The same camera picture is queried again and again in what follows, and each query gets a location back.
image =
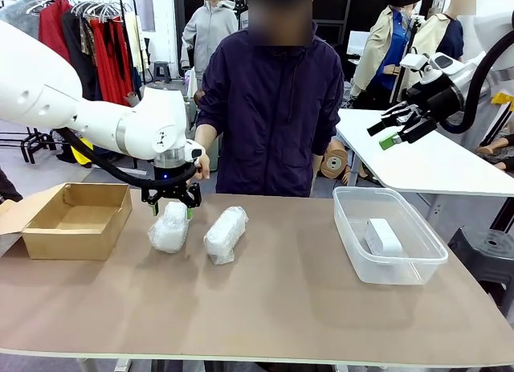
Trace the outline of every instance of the brown tabletop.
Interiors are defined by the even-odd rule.
[[[236,262],[214,266],[202,237],[228,206],[250,222]],[[332,200],[214,195],[185,248],[150,247],[133,212],[107,262],[0,259],[0,351],[60,357],[275,360],[359,365],[514,363],[514,332],[450,254],[423,286],[364,284]]]

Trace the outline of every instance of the red garment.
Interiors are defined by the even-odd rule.
[[[61,17],[71,9],[67,0],[55,0],[49,7],[39,13],[39,41],[57,52],[70,63],[70,54],[67,50],[63,34]]]
[[[100,79],[100,89],[105,101],[128,105],[125,97],[133,90],[132,77],[130,75],[129,56],[124,42],[121,26],[118,22],[107,22],[105,24],[98,20],[92,20],[91,26],[95,38],[95,53]],[[116,52],[121,56],[118,61]],[[120,63],[123,63],[123,76]]]

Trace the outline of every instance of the beige coat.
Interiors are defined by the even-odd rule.
[[[353,77],[350,94],[359,96],[377,74],[378,68],[386,58],[393,38],[393,11],[386,7],[378,17],[377,23],[371,28],[368,40],[362,53],[361,61]]]
[[[419,28],[414,43],[412,45],[419,54],[426,53],[429,56],[435,55],[439,44],[443,41],[444,35],[447,33],[448,24],[450,19],[444,14],[435,14],[430,17],[421,28]],[[418,72],[409,72],[406,74],[406,81],[404,81],[404,87],[412,87],[415,85],[421,76]]]

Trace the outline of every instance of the bubble wrap package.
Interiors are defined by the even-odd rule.
[[[184,203],[168,203],[164,215],[148,231],[150,243],[157,250],[169,254],[179,252],[186,241],[189,223],[187,206]]]
[[[247,222],[247,213],[242,207],[229,207],[203,237],[207,254],[215,265],[228,264],[235,259],[234,247],[246,231]]]

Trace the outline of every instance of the stool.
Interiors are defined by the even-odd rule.
[[[514,239],[502,231],[462,227],[448,247],[507,316],[514,301]]]
[[[165,83],[171,82],[171,73],[169,72],[169,65],[165,61],[156,61],[153,63],[153,80],[164,81]]]

